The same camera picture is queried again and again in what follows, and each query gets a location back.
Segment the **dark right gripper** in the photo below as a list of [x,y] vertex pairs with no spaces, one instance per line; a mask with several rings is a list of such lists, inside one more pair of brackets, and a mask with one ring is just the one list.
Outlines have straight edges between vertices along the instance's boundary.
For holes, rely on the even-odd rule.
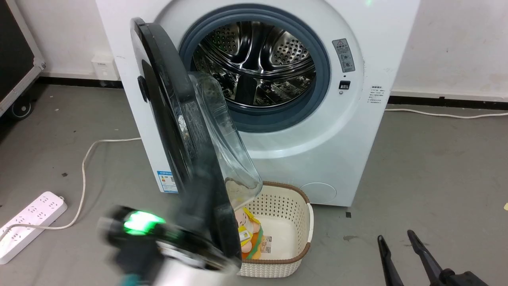
[[[456,274],[451,269],[442,269],[426,246],[413,230],[407,231],[414,252],[420,257],[430,285],[445,286],[489,286],[471,271]],[[382,235],[377,237],[379,253],[386,286],[404,286],[391,259],[391,251]]]

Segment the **left gripper, green band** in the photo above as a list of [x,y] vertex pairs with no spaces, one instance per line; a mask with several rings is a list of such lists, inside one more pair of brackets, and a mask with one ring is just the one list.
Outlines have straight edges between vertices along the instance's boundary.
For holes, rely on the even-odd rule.
[[113,247],[109,261],[121,273],[122,284],[152,284],[164,261],[154,234],[129,233],[125,223],[135,213],[126,206],[114,206],[98,223],[100,237]]

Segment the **black round washing machine door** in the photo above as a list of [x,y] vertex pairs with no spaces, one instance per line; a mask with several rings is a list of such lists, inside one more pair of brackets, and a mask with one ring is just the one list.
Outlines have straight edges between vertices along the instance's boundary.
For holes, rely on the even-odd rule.
[[185,68],[161,25],[133,18],[131,36],[139,89],[180,197],[175,225],[242,262],[235,211],[259,195],[262,180],[221,86]]

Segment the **white front-load washing machine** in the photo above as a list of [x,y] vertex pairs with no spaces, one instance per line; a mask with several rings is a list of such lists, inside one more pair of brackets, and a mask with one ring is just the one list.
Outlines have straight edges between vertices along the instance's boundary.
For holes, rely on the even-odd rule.
[[[163,27],[180,56],[183,38],[202,16],[227,5],[261,4],[308,24],[329,57],[331,77],[319,107],[280,131],[237,130],[262,183],[298,187],[321,182],[336,189],[336,206],[351,206],[386,105],[367,102],[370,87],[391,90],[421,0],[95,0],[129,106],[160,191],[157,171],[170,166],[140,74],[131,36],[139,17]],[[346,38],[355,71],[343,73],[333,40]],[[189,72],[180,56],[183,65]],[[348,90],[338,89],[351,81]]]

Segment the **grey rubber door gasket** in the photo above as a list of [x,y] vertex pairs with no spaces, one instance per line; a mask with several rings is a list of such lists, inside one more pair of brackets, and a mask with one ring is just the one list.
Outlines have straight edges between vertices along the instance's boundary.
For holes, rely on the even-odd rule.
[[316,32],[289,12],[261,4],[227,5],[214,9],[202,16],[186,32],[180,47],[180,56],[185,65],[192,71],[200,72],[194,67],[192,58],[201,40],[214,29],[239,21],[258,21],[275,25],[300,39],[310,52],[316,68],[316,77],[311,89],[304,96],[276,108],[239,108],[225,99],[238,129],[251,133],[275,132],[290,128],[308,118],[322,103],[328,91],[331,81],[329,57]]

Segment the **plush doll with yellow clothes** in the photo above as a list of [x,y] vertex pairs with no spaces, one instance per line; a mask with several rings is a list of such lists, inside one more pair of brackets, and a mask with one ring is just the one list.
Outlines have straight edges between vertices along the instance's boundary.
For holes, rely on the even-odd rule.
[[266,245],[260,221],[245,207],[235,211],[243,259],[260,259]]

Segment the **round white filter cover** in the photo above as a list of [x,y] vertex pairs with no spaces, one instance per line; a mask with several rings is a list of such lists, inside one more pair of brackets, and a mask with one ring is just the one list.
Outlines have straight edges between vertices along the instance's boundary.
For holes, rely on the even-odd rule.
[[329,184],[313,182],[301,186],[300,189],[306,194],[310,203],[336,206],[334,199],[337,195],[337,191]]

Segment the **white power strip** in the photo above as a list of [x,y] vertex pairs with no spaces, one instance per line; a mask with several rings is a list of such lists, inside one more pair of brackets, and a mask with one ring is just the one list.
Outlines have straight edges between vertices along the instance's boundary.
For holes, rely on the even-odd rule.
[[50,226],[67,210],[63,197],[46,191],[0,228],[0,265],[5,265],[31,243],[43,229],[14,224]]

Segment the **cream woven laundry basket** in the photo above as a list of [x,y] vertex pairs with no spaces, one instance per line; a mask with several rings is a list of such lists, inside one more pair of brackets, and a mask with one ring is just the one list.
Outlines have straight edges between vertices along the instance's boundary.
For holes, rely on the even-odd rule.
[[246,206],[272,236],[271,254],[260,259],[242,259],[239,276],[284,278],[292,275],[310,249],[314,213],[310,200],[297,187],[264,182],[260,194]]

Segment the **small printed text label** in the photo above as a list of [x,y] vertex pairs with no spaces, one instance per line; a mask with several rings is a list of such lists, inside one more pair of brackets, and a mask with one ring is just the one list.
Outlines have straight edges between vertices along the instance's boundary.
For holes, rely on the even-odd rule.
[[370,104],[383,104],[386,105],[388,102],[390,91],[381,86],[370,87],[367,102]]

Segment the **black caster wheel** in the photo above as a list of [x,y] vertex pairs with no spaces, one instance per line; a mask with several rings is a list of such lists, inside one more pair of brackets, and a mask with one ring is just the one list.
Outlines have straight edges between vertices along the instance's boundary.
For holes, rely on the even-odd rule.
[[33,112],[31,101],[16,101],[7,110],[7,116],[13,121],[22,121]]

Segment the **grey warning sticker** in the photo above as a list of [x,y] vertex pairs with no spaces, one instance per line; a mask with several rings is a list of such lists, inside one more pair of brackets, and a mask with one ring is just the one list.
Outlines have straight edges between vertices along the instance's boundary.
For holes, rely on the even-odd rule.
[[348,40],[346,38],[333,40],[332,44],[338,56],[343,73],[354,72],[355,65]]

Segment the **steel perforated washer drum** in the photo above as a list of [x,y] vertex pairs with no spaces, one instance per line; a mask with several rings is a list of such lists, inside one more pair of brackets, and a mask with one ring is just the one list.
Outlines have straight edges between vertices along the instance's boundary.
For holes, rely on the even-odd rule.
[[304,96],[316,77],[310,52],[300,39],[258,21],[214,29],[198,44],[192,63],[214,77],[227,102],[239,108],[287,105]]

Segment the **black flight case, metal edges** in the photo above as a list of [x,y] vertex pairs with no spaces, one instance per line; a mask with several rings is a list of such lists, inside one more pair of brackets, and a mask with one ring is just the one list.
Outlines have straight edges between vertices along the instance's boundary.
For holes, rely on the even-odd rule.
[[15,0],[0,0],[0,117],[16,101],[31,101],[28,90],[45,60]]

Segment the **white wall socket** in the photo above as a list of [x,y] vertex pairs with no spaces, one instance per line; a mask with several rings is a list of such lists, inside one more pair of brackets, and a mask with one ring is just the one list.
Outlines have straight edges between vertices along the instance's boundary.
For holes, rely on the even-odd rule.
[[120,80],[120,75],[112,55],[95,54],[91,59],[96,78],[99,80]]

